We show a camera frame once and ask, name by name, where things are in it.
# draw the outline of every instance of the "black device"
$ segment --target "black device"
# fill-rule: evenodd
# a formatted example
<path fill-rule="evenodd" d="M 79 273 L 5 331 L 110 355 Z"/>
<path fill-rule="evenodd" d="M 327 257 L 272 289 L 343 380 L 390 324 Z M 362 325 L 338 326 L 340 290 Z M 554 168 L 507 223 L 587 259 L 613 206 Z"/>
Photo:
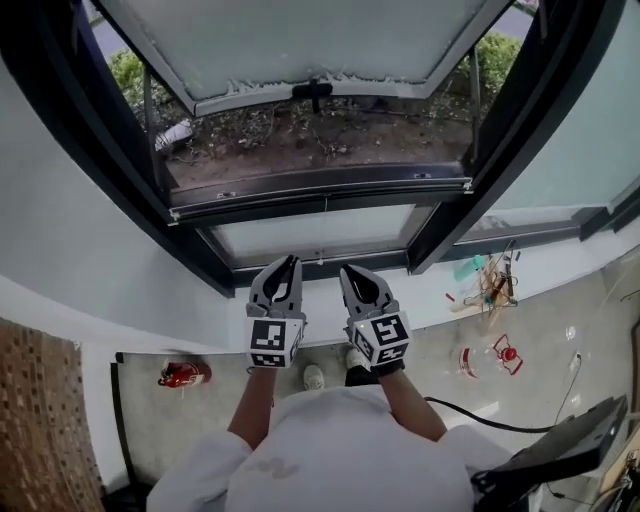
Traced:
<path fill-rule="evenodd" d="M 474 512 L 526 511 L 540 484 L 596 469 L 627 413 L 627 397 L 607 398 L 586 413 L 570 416 L 509 462 L 471 478 L 480 496 Z"/>

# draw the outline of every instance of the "brick wall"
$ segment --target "brick wall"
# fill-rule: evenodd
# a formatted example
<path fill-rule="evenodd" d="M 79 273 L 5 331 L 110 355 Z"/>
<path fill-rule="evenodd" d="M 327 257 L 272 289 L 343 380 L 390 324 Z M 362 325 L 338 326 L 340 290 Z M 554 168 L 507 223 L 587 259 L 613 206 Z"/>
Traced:
<path fill-rule="evenodd" d="M 0 510 L 101 511 L 73 343 L 0 319 Z"/>

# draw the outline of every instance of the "window frame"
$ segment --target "window frame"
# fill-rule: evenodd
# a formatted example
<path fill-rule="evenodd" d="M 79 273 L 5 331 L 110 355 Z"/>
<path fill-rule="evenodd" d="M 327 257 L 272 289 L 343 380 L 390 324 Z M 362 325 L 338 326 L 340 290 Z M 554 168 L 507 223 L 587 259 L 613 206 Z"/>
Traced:
<path fill-rule="evenodd" d="M 335 277 L 345 263 L 371 270 L 408 268 L 419 274 L 435 262 L 451 259 L 459 239 L 527 167 L 573 107 L 609 45 L 624 4 L 624 0 L 547 0 L 548 19 L 540 23 L 540 10 L 534 17 L 512 72 L 477 128 L 476 144 L 455 169 L 451 164 L 355 166 L 371 170 L 376 179 L 345 183 L 344 176 L 357 169 L 343 167 L 310 171 L 315 173 L 314 187 L 284 192 L 278 192 L 278 186 L 294 183 L 300 175 L 248 180 L 246 193 L 234 197 L 218 197 L 228 184 L 217 191 L 208 187 L 183 191 L 204 194 L 202 204 L 217 202 L 215 208 L 209 204 L 201 212 L 176 209 L 178 196 L 166 188 L 170 174 L 160 159 L 152 157 L 140 126 L 132 123 L 135 118 L 99 52 L 80 2 L 10 3 L 7 15 L 21 20 L 21 30 L 0 37 L 7 67 L 61 146 L 159 245 L 223 296 L 233 297 L 235 288 L 247 286 L 260 267 L 232 269 L 215 240 L 202 236 L 204 225 L 319 213 L 327 205 L 329 210 L 340 210 L 437 202 L 405 250 L 329 258 L 322 266 L 304 262 L 304 278 Z M 389 173 L 398 174 L 390 179 Z M 159 174 L 167 180 L 164 184 Z M 427 177 L 434 174 L 438 177 Z M 628 201 L 624 211 L 620 205 L 618 214 L 614 211 L 604 224 L 599 211 L 580 225 L 577 234 L 572 228 L 560 230 L 562 236 L 582 239 L 587 227 L 593 230 L 594 225 L 596 231 L 620 229 L 640 209 L 637 194 Z M 557 230 L 518 236 L 516 248 L 560 239 Z M 504 240 L 500 247 L 487 240 L 477 243 L 482 245 L 474 254 L 504 248 Z M 465 246 L 470 250 L 473 244 Z"/>

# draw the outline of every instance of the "clear plastic bottle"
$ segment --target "clear plastic bottle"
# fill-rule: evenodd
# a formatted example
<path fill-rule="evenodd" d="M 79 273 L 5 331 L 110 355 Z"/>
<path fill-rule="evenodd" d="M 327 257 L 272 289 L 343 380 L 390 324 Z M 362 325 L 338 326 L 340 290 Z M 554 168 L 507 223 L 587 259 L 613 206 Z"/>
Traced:
<path fill-rule="evenodd" d="M 504 375 L 513 377 L 522 368 L 524 361 L 516 348 L 503 334 L 497 341 L 484 338 L 477 346 L 464 347 L 453 354 L 451 361 L 455 374 L 473 379 L 486 379 Z"/>

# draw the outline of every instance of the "black cable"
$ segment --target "black cable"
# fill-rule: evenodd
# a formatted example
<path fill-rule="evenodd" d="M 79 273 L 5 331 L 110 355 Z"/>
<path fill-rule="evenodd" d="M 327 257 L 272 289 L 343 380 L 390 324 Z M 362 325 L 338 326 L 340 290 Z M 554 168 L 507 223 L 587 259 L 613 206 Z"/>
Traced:
<path fill-rule="evenodd" d="M 466 409 L 463 409 L 462 407 L 460 407 L 458 405 L 452 404 L 450 402 L 445 402 L 444 400 L 439 400 L 438 398 L 432 398 L 430 396 L 426 396 L 426 397 L 424 397 L 424 399 L 427 402 L 433 402 L 433 403 L 436 403 L 436 404 L 440 404 L 440 405 L 444 405 L 446 407 L 449 407 L 450 409 L 453 409 L 454 411 L 459 412 L 460 414 L 464 414 L 465 416 L 468 416 L 469 418 L 476 420 L 478 423 L 482 423 L 483 425 L 487 425 L 488 427 L 497 428 L 497 429 L 500 429 L 500 430 L 509 430 L 510 432 L 521 432 L 523 434 L 545 434 L 545 433 L 549 432 L 549 430 L 551 430 L 553 427 L 555 427 L 556 424 L 558 423 L 558 418 L 560 417 L 560 413 L 562 412 L 562 408 L 564 407 L 564 404 L 567 401 L 567 398 L 571 394 L 571 390 L 573 389 L 573 385 L 575 384 L 576 379 L 578 378 L 578 374 L 580 373 L 580 370 L 582 369 L 582 356 L 580 356 L 580 354 L 577 354 L 576 357 L 578 358 L 578 361 L 580 362 L 580 366 L 578 366 L 578 369 L 576 370 L 576 374 L 573 376 L 573 379 L 571 380 L 571 385 L 569 386 L 569 389 L 567 390 L 567 394 L 564 395 L 564 400 L 562 400 L 562 403 L 560 404 L 560 408 L 558 409 L 558 414 L 556 414 L 556 419 L 553 422 L 553 425 L 550 426 L 550 427 L 533 427 L 533 428 L 514 427 L 513 425 L 507 425 L 505 423 L 498 423 L 497 421 L 491 421 L 491 420 L 487 420 L 485 418 L 481 418 L 480 416 L 476 416 L 472 412 L 469 412 Z"/>
<path fill-rule="evenodd" d="M 452 404 L 452 403 L 449 403 L 449 402 L 445 402 L 444 400 L 439 400 L 437 398 L 432 398 L 430 396 L 426 396 L 426 397 L 424 397 L 424 399 L 427 402 L 433 402 L 433 403 L 436 403 L 436 404 L 440 404 L 440 405 L 444 405 L 446 407 L 449 407 L 450 409 L 453 409 L 454 411 L 457 411 L 460 414 L 464 414 L 465 416 L 468 416 L 469 418 L 476 420 L 478 423 L 482 423 L 483 425 L 487 425 L 488 427 L 498 428 L 500 430 L 509 430 L 511 432 L 521 432 L 523 434 L 544 434 L 546 432 L 549 432 L 549 430 L 551 430 L 553 428 L 553 426 L 551 426 L 551 427 L 533 427 L 533 428 L 514 427 L 513 425 L 507 425 L 505 423 L 498 423 L 497 421 L 491 421 L 491 420 L 487 420 L 487 419 L 481 418 L 480 416 L 476 416 L 472 412 L 469 412 L 466 409 L 463 409 L 462 407 L 460 407 L 458 405 L 455 405 L 455 404 Z"/>

